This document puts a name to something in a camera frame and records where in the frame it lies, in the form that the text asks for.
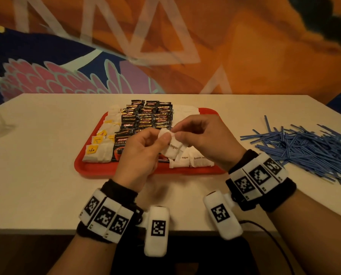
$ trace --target yellow tea tag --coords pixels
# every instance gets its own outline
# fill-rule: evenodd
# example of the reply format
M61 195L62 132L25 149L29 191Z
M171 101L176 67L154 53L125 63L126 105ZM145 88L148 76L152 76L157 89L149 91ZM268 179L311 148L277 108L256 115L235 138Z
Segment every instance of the yellow tea tag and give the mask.
M87 147L87 149L86 149L86 154L96 153L97 149L98 149L97 145L89 145L89 147Z
M114 143L114 134L113 135L108 135L107 138L112 140L112 142Z
M103 136L95 136L92 140L92 144L100 144L103 141Z
M107 135L107 131L106 130L102 130L102 131L99 131L97 133L97 136L105 136L105 135Z

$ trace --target red tray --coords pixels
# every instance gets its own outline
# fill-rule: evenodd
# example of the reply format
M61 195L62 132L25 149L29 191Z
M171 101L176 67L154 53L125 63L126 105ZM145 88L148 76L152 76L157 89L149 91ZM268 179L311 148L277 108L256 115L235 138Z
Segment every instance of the red tray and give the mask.
M214 114L219 115L215 110L209 108L198 108L200 114ZM118 162L109 162L109 163L88 163L83 162L82 159L85 155L85 148L86 145L91 144L92 136L97 134L100 126L103 124L104 118L107 116L108 113L105 113L102 118L100 119L99 123L90 134L90 137L86 141L85 145L81 149L80 153L75 159L74 167L75 170L85 176L85 177L109 177L113 176L116 172ZM155 170L154 174L184 174L184 175L200 175L200 174L223 174L225 171L220 169L218 166L213 167L182 167L182 168L169 168L169 163L159 162L158 167Z

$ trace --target left hand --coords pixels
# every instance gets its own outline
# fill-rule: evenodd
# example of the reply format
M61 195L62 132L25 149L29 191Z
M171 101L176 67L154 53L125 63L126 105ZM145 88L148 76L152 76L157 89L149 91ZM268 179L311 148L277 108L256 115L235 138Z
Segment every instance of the left hand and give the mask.
M172 136L160 138L158 129L146 128L127 139L113 180L133 191L140 192L146 178L158 167L159 152L169 145Z

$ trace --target mural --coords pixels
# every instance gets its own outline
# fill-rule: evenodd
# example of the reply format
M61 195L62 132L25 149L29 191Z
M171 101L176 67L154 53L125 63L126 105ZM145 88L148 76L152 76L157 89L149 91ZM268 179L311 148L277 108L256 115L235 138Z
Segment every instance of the mural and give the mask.
M0 104L23 92L308 94L337 110L341 0L0 0Z

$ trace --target white table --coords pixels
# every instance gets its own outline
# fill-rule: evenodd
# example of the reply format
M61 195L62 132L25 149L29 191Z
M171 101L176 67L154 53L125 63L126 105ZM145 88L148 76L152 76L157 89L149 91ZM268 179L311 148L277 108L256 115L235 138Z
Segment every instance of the white table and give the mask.
M111 104L131 99L171 101L218 111L234 135L266 132L271 127L302 125L319 131L324 124L341 133L341 115L308 96L262 95L84 95L23 94L0 106L6 122L16 128L0 138L0 233L73 234L78 214L103 179L86 179L74 160ZM246 148L253 148L247 141ZM341 215L341 186L286 165L298 188ZM146 209L157 204L171 212L171 230L214 231L202 198L215 189L227 192L227 175L154 175L137 198ZM276 229L257 208L238 219Z

